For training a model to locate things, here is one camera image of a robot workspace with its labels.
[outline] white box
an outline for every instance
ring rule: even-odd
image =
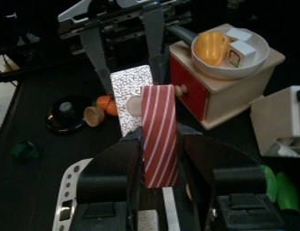
[[[255,48],[243,41],[230,43],[226,62],[233,68],[243,68],[251,65],[255,57]]]
[[[250,38],[251,38],[251,33],[245,32],[243,30],[239,30],[237,28],[231,28],[227,32],[226,35],[230,37],[231,42],[235,42],[238,40],[243,41],[243,42],[249,42]]]

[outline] red and white striped fabric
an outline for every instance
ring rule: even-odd
[[[179,183],[174,87],[142,87],[144,186],[163,188]]]

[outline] black table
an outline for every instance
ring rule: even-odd
[[[274,70],[265,93],[270,94],[300,84],[300,59],[289,53],[283,41],[278,42],[267,30],[247,29],[258,32],[269,41],[269,45],[286,57]],[[45,127],[47,111],[59,99],[71,95],[96,99],[104,95],[94,66],[87,59],[64,62],[51,69],[13,74],[11,78],[21,81],[0,130],[0,230],[51,230],[63,173],[72,163],[94,158],[119,140],[119,120],[107,116],[96,128],[84,126],[79,132],[70,135],[54,134]],[[259,156],[249,109],[206,131],[186,107],[176,101],[176,120],[245,152],[257,162],[266,163],[275,172],[283,171],[293,179],[300,192],[300,160]],[[41,153],[39,159],[23,164],[15,162],[9,155],[13,145],[21,141],[31,141]],[[193,206],[186,196],[184,184],[182,174],[180,186],[174,189],[174,196],[180,228],[193,230]],[[163,214],[160,196],[159,193],[147,191],[142,198],[142,208],[155,208],[159,214]],[[290,230],[300,230],[300,215],[283,212],[282,216]],[[167,230],[164,216],[159,217],[159,222],[163,230]]]

